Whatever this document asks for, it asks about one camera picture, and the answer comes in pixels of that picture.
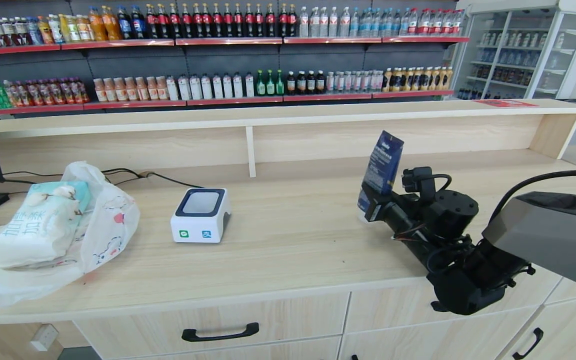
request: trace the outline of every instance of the black cable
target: black cable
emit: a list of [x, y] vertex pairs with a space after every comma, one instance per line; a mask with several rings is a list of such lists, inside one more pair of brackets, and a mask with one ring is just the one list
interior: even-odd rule
[[492, 219], [494, 219], [497, 215], [499, 215], [499, 213], [503, 209], [504, 205], [506, 205], [506, 203], [510, 200], [510, 198], [513, 196], [513, 194], [516, 193], [517, 191], [519, 191], [519, 189], [526, 187], [526, 186], [533, 184], [533, 183], [541, 182], [542, 180], [556, 179], [556, 178], [569, 178], [572, 176], [576, 176], [576, 170], [555, 171], [555, 172], [544, 173], [542, 175], [537, 175], [537, 176], [533, 176], [531, 178], [527, 178], [526, 180], [523, 180], [522, 182], [518, 183], [517, 185], [514, 185], [513, 187], [510, 188], [510, 190], [508, 190], [503, 195], [501, 200], [499, 200], [499, 203], [496, 205], [492, 214], [490, 215], [490, 220], [488, 221], [488, 223], [490, 224], [492, 222]]

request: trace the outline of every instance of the white plastic bag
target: white plastic bag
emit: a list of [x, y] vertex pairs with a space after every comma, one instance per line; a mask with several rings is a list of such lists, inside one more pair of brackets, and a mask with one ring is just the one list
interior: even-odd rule
[[[135, 199], [106, 182], [98, 168], [78, 161], [64, 171], [63, 182], [87, 182], [90, 203], [66, 255], [16, 268], [0, 268], [0, 306], [47, 296], [109, 262], [126, 248], [140, 212]], [[0, 226], [0, 233], [6, 225]]]

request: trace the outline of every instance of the tissue package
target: tissue package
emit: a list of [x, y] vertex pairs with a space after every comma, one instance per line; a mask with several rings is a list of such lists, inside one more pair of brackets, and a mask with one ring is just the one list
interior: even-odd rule
[[[397, 174], [397, 168], [402, 159], [404, 141], [382, 131], [377, 144], [375, 144], [363, 181], [382, 195], [393, 191], [393, 182]], [[359, 193], [357, 206], [364, 214], [369, 206], [368, 198], [362, 190]]]

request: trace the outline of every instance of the store shelf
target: store shelf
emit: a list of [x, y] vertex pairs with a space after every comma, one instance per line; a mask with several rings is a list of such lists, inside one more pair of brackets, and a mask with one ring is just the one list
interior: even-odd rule
[[373, 92], [373, 99], [387, 98], [414, 98], [418, 96], [448, 96], [453, 95], [452, 90], [426, 90], [426, 91], [395, 91], [395, 92]]
[[[471, 64], [478, 64], [478, 65], [485, 65], [485, 66], [492, 66], [492, 63], [487, 63], [484, 61], [471, 61]], [[511, 69], [521, 69], [521, 70], [535, 70], [532, 66], [521, 66], [516, 64], [496, 64], [499, 68], [511, 68]]]
[[48, 45], [25, 45], [25, 46], [9, 46], [0, 47], [0, 55], [2, 54], [18, 54], [18, 53], [38, 53], [41, 51], [57, 51], [61, 47], [59, 44], [53, 43]]
[[84, 105], [82, 104], [10, 107], [10, 109], [0, 109], [0, 116], [52, 112], [80, 112], [83, 110]]
[[378, 44], [382, 38], [283, 38], [284, 44]]
[[371, 99], [370, 93], [323, 93], [320, 95], [291, 95], [284, 96], [283, 101], [326, 101], [326, 100], [358, 100]]
[[86, 41], [61, 44], [61, 50], [124, 48], [130, 46], [174, 46], [173, 39], [118, 39], [114, 41]]
[[281, 103], [283, 96], [254, 96], [238, 98], [204, 98], [202, 100], [188, 100], [188, 106], [193, 105], [225, 105], [225, 104], [254, 104], [254, 103]]
[[185, 105], [186, 101], [183, 100], [89, 102], [84, 104], [84, 110], [185, 107]]
[[176, 45], [262, 45], [281, 44], [282, 38], [180, 38], [174, 41]]
[[466, 36], [396, 36], [383, 38], [383, 43], [468, 43]]

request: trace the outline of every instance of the drawer handle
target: drawer handle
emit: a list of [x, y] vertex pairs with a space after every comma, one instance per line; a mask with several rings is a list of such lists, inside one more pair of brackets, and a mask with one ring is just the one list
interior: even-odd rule
[[512, 354], [512, 358], [514, 360], [522, 360], [525, 359], [526, 356], [528, 356], [528, 354], [530, 354], [531, 351], [533, 351], [533, 349], [535, 348], [535, 346], [537, 346], [537, 344], [539, 344], [539, 342], [542, 341], [542, 339], [544, 338], [544, 331], [541, 330], [541, 328], [535, 328], [535, 330], [532, 332], [535, 337], [537, 337], [537, 339], [535, 340], [534, 344], [532, 344], [532, 346], [530, 346], [530, 349], [528, 349], [528, 351], [526, 351], [526, 353], [524, 353], [523, 355], [516, 352], [514, 354]]
[[237, 338], [246, 338], [252, 337], [256, 333], [259, 332], [259, 323], [258, 322], [251, 322], [246, 325], [246, 330], [240, 333], [232, 333], [231, 335], [222, 335], [222, 336], [208, 336], [208, 337], [199, 337], [197, 336], [197, 329], [196, 328], [186, 328], [181, 333], [181, 338], [186, 342], [215, 342], [217, 340], [229, 340], [229, 339], [237, 339]]

